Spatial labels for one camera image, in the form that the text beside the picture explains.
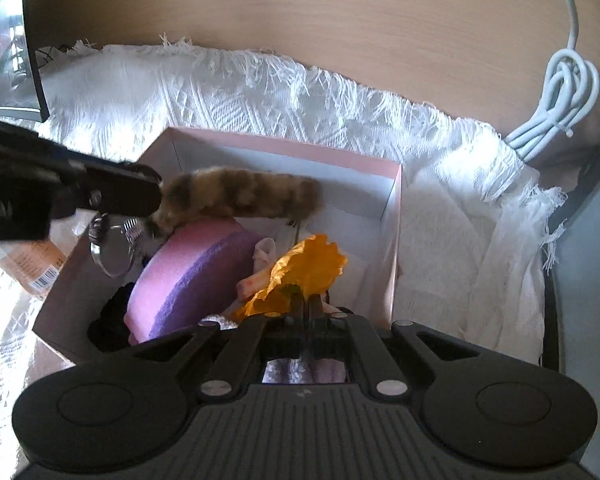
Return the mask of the orange cloth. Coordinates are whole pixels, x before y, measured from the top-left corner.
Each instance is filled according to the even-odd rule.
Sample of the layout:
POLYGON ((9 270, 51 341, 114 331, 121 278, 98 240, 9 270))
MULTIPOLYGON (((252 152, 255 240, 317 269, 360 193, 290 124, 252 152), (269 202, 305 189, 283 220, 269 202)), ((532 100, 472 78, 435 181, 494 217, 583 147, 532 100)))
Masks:
POLYGON ((325 234, 311 235, 283 254, 273 266, 268 286, 256 292, 228 315, 240 323, 253 315, 291 311, 291 297, 299 294, 302 300, 326 294, 334 281, 343 274, 348 258, 336 243, 329 243, 325 234))

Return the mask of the purple painted sponge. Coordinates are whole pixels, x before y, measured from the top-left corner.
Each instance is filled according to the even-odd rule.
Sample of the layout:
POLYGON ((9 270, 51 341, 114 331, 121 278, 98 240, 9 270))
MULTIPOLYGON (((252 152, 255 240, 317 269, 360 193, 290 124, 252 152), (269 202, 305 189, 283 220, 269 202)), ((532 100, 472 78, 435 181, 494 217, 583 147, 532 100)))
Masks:
POLYGON ((263 236, 234 219, 189 223, 174 232, 136 280, 123 318, 131 344, 156 339, 222 313, 253 272, 263 236))

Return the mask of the brown fluffy tail keychain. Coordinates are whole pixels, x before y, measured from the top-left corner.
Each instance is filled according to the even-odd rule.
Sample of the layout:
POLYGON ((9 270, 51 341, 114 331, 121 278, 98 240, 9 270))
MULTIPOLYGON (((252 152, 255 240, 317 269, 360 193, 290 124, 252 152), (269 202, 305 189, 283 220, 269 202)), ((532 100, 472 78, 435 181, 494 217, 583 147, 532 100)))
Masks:
POLYGON ((155 212, 145 219, 125 220, 116 229, 126 240, 128 266, 132 266, 141 240, 166 240, 195 221, 285 219, 298 226, 323 204, 323 185, 312 177, 210 167, 179 174, 161 187, 155 212))

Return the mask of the barcode label packet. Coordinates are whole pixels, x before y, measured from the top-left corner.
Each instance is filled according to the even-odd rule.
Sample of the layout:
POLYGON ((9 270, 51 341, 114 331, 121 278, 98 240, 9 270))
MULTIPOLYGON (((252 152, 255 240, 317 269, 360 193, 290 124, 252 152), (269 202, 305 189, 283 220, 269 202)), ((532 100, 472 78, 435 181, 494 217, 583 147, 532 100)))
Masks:
POLYGON ((0 268, 38 298, 47 296, 65 261, 65 254, 50 240, 0 244, 0 268))

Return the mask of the pink white small cloth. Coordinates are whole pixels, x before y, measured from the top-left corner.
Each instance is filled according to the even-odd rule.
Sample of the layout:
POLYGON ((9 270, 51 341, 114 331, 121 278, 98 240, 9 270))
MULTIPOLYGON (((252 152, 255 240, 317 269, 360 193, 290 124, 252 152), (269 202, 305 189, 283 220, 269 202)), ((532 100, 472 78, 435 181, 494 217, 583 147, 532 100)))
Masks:
POLYGON ((256 292, 268 286, 271 270, 278 258, 275 240, 265 237, 257 242, 252 255, 253 271, 236 285, 237 299, 240 302, 246 302, 256 292))

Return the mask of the black monitor screen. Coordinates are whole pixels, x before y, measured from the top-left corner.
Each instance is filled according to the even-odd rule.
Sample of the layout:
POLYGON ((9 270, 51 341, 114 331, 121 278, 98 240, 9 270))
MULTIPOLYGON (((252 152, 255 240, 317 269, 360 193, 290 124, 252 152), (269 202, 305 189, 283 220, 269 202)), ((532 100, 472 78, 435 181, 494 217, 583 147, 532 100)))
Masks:
POLYGON ((0 0, 0 117, 45 122, 50 113, 26 11, 27 0, 0 0))

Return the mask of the pink cardboard box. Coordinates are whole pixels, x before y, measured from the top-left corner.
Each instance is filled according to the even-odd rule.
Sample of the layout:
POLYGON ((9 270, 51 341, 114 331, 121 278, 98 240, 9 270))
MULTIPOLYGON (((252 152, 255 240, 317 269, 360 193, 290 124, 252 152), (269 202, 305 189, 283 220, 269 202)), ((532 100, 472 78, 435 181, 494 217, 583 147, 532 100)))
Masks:
POLYGON ((322 248, 335 261, 318 291, 375 325, 391 321, 401 167, 395 162, 287 140, 168 129, 140 160, 160 176, 147 196, 132 266, 124 236, 79 242, 48 293, 34 332, 65 358, 91 362, 91 322, 132 284, 121 322, 127 344, 195 324, 251 295, 254 251, 322 248))

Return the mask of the white textured blanket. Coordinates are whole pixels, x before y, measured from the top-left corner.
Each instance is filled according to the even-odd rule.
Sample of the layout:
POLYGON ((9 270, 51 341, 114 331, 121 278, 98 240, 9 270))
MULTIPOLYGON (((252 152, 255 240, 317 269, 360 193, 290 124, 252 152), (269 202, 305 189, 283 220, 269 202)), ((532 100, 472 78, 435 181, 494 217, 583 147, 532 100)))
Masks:
POLYGON ((373 231, 394 220, 396 276, 366 273, 374 321, 414 318, 534 363, 544 332, 541 252, 562 204, 493 128, 272 54, 77 44, 44 63, 44 138, 112 160, 185 126, 210 165, 325 176, 329 210, 373 231))

